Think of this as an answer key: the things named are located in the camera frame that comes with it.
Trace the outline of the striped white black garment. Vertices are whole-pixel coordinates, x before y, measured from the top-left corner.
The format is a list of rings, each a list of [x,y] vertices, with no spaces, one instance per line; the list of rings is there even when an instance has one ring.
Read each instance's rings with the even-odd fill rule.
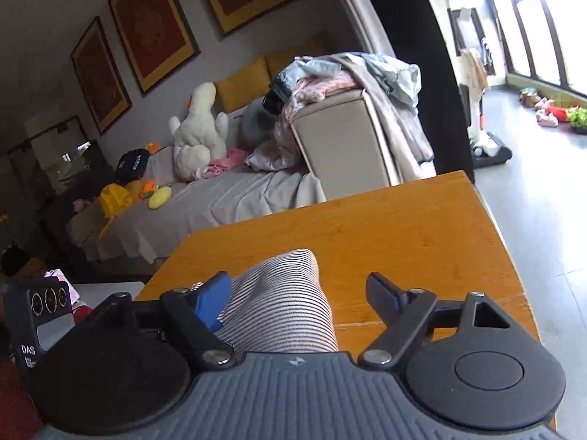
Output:
[[[231,298],[216,335],[232,346],[237,358],[245,353],[338,350],[312,251],[300,248],[274,256],[231,280]]]

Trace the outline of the white side table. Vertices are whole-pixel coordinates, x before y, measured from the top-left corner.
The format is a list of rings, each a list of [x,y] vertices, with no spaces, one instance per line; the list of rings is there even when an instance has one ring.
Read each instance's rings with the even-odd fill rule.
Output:
[[[62,336],[67,334],[67,331],[74,327],[76,323],[74,321],[74,309],[94,309],[102,301],[105,301],[107,297],[117,292],[130,293],[131,299],[134,300],[139,292],[144,289],[144,286],[145,284],[142,281],[74,285],[74,289],[80,294],[80,299],[74,304],[72,311],[58,314],[55,319],[47,321],[36,328],[41,350],[43,352],[50,350]]]

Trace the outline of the pink checkered case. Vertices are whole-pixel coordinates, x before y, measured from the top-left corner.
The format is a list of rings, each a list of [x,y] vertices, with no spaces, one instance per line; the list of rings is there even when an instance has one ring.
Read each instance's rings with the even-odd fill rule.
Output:
[[[67,280],[67,277],[64,275],[64,273],[60,270],[60,269],[52,269],[52,270],[48,270],[44,273],[44,277],[45,278],[57,278],[59,281],[63,281],[68,283],[69,280]]]

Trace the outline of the yellow oval plush toy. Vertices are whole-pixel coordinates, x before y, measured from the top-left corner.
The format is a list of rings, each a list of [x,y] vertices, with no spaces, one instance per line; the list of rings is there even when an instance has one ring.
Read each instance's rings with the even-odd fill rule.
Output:
[[[172,188],[165,186],[160,187],[153,192],[148,200],[148,207],[150,210],[157,210],[165,205],[172,197]]]

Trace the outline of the yellow duck plush toy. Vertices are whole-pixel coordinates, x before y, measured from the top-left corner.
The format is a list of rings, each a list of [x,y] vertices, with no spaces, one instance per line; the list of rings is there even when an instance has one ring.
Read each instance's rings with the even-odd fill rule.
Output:
[[[125,210],[130,208],[140,199],[140,193],[144,187],[144,180],[135,180],[126,186],[112,183],[106,185],[99,194],[99,205],[105,216],[106,225],[98,236],[102,238],[107,228]]]

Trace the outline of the glass fish tank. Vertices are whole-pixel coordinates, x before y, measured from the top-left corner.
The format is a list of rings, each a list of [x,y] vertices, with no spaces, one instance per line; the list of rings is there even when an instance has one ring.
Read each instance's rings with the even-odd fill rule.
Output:
[[[96,185],[112,174],[98,142],[88,137],[77,115],[18,143],[7,157],[18,182],[39,203],[80,185]]]

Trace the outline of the pink cloth on sofa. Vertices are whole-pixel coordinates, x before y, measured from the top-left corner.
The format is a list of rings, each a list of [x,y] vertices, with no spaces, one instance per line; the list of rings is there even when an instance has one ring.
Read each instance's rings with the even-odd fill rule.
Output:
[[[211,179],[222,173],[240,167],[245,163],[249,153],[239,148],[230,148],[224,158],[212,159],[208,167],[202,172],[203,179]]]

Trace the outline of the crumpled light blanket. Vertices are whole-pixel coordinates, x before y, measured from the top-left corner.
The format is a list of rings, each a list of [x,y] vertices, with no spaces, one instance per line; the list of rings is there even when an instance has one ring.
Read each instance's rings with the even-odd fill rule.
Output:
[[[278,172],[295,167],[300,158],[292,122],[278,120],[269,137],[245,159],[245,164],[255,171]]]

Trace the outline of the beige sofa with grey cover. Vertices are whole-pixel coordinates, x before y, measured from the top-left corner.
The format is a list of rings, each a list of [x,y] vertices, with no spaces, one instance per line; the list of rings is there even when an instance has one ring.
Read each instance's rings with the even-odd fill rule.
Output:
[[[374,125],[356,97],[337,98],[295,119],[302,159],[295,168],[256,172],[241,166],[209,180],[176,183],[157,210],[138,201],[106,225],[98,203],[67,225],[70,241],[89,261],[167,258],[194,231],[392,187],[383,173]]]

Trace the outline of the yellow cushion left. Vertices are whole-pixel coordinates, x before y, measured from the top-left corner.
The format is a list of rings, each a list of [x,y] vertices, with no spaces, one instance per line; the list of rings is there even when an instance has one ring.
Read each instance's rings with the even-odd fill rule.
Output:
[[[269,90],[271,79],[264,56],[258,57],[236,73],[221,81],[215,81],[222,108],[233,112],[261,98]]]

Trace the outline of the yellow cushion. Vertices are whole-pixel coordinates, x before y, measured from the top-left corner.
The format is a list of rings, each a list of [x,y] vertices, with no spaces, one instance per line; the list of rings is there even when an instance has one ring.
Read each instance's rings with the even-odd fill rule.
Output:
[[[317,57],[329,53],[330,37],[327,33],[319,33],[307,39],[303,44],[266,53],[265,61],[271,78],[275,78],[296,57]]]
[[[264,56],[258,57],[236,73],[221,81],[215,81],[222,108],[233,112],[261,98],[269,90],[271,79]]]

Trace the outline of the red gold framed picture left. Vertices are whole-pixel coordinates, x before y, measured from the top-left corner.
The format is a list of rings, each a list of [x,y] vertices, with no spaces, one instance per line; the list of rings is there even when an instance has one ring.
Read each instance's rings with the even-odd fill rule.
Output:
[[[132,102],[98,16],[74,47],[71,60],[91,117],[102,135],[130,111]]]

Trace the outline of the green leafy plant tray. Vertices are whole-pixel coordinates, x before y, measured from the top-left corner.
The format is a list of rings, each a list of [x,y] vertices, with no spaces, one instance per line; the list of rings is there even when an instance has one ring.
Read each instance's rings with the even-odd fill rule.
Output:
[[[587,109],[579,106],[566,110],[568,122],[572,130],[580,135],[587,135]]]

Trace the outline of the red gold framed picture middle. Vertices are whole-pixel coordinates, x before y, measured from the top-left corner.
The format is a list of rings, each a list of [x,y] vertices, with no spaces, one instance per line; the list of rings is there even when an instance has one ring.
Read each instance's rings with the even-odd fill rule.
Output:
[[[143,94],[200,54],[178,0],[109,0],[109,9]]]

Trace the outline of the yellow cushion right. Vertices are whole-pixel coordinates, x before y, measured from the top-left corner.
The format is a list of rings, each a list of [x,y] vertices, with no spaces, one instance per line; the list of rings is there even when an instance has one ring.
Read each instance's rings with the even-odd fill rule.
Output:
[[[266,53],[265,61],[271,78],[275,78],[296,57],[317,57],[329,53],[330,37],[327,33],[319,33],[307,39],[303,44]]]

